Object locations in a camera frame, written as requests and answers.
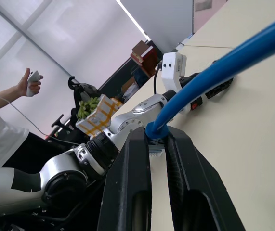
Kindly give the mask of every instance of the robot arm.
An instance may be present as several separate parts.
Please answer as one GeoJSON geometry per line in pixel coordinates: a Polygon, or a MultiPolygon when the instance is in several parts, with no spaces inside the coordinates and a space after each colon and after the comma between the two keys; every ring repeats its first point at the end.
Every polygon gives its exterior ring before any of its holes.
{"type": "Polygon", "coordinates": [[[88,183],[72,154],[78,148],[50,159],[37,174],[27,174],[14,168],[0,168],[0,216],[34,208],[58,206],[58,200],[79,189],[81,196],[88,183]],[[71,190],[54,195],[61,187],[71,190]]]}
{"type": "Polygon", "coordinates": [[[153,122],[166,103],[178,92],[186,57],[178,53],[163,56],[164,94],[140,102],[130,112],[115,117],[86,144],[50,159],[37,174],[0,168],[0,216],[39,207],[73,207],[85,195],[87,186],[111,168],[127,136],[153,122]]]}

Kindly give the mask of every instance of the hand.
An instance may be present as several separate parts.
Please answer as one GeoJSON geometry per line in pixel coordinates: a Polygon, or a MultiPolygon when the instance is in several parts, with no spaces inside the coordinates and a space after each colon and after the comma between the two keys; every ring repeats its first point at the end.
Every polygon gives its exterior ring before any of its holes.
{"type": "MultiPolygon", "coordinates": [[[[16,89],[17,89],[17,93],[19,94],[19,96],[26,96],[27,93],[27,86],[28,86],[28,78],[30,75],[30,69],[26,68],[25,74],[22,77],[22,79],[20,80],[20,82],[17,84],[16,89]]],[[[29,85],[30,90],[36,95],[39,93],[40,90],[40,85],[41,82],[37,81],[37,82],[32,82],[29,85]]]]}

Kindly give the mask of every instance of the white wall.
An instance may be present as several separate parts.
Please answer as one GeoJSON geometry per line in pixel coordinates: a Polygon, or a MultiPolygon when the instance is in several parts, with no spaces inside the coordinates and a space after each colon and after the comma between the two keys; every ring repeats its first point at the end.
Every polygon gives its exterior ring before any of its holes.
{"type": "Polygon", "coordinates": [[[194,1],[194,32],[197,32],[214,14],[225,4],[226,0],[212,0],[212,7],[202,11],[195,11],[196,3],[203,0],[194,1]]]}
{"type": "MultiPolygon", "coordinates": [[[[0,91],[16,85],[26,67],[44,75],[40,93],[31,98],[20,98],[13,104],[49,134],[52,122],[60,114],[68,117],[74,106],[73,91],[67,86],[69,76],[0,17],[0,91]]],[[[4,120],[44,137],[11,106],[0,109],[0,115],[4,120]]]]}
{"type": "Polygon", "coordinates": [[[193,0],[120,0],[163,52],[193,32],[193,0]]]}
{"type": "Polygon", "coordinates": [[[116,0],[37,1],[35,7],[45,9],[32,10],[37,18],[27,26],[15,16],[30,10],[25,1],[0,0],[0,9],[79,82],[99,88],[130,57],[132,48],[146,41],[116,0]]]}
{"type": "MultiPolygon", "coordinates": [[[[100,87],[145,40],[116,0],[0,0],[0,11],[80,82],[100,87]]],[[[14,105],[43,132],[70,115],[69,75],[0,16],[0,91],[18,83],[25,68],[44,75],[39,95],[14,105]]],[[[9,105],[1,117],[39,132],[9,105]]]]}

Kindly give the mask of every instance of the handheld controller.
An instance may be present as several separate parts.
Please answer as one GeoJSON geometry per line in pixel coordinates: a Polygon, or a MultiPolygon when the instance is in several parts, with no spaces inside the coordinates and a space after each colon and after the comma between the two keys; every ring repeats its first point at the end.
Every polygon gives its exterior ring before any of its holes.
{"type": "Polygon", "coordinates": [[[39,72],[38,71],[35,71],[34,73],[32,73],[30,75],[30,77],[28,78],[28,85],[27,85],[27,92],[26,92],[26,95],[28,97],[32,97],[34,96],[34,93],[30,90],[29,86],[32,82],[37,82],[39,81],[41,78],[40,78],[40,75],[39,75],[39,72]]]}

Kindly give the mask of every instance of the blue tube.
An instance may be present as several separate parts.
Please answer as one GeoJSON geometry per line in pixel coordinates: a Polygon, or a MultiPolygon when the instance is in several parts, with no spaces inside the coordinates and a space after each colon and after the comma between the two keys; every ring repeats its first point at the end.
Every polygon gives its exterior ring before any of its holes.
{"type": "Polygon", "coordinates": [[[147,135],[150,138],[153,134],[160,137],[162,128],[188,103],[273,54],[275,23],[233,49],[191,80],[163,107],[154,123],[146,129],[147,135]]]}

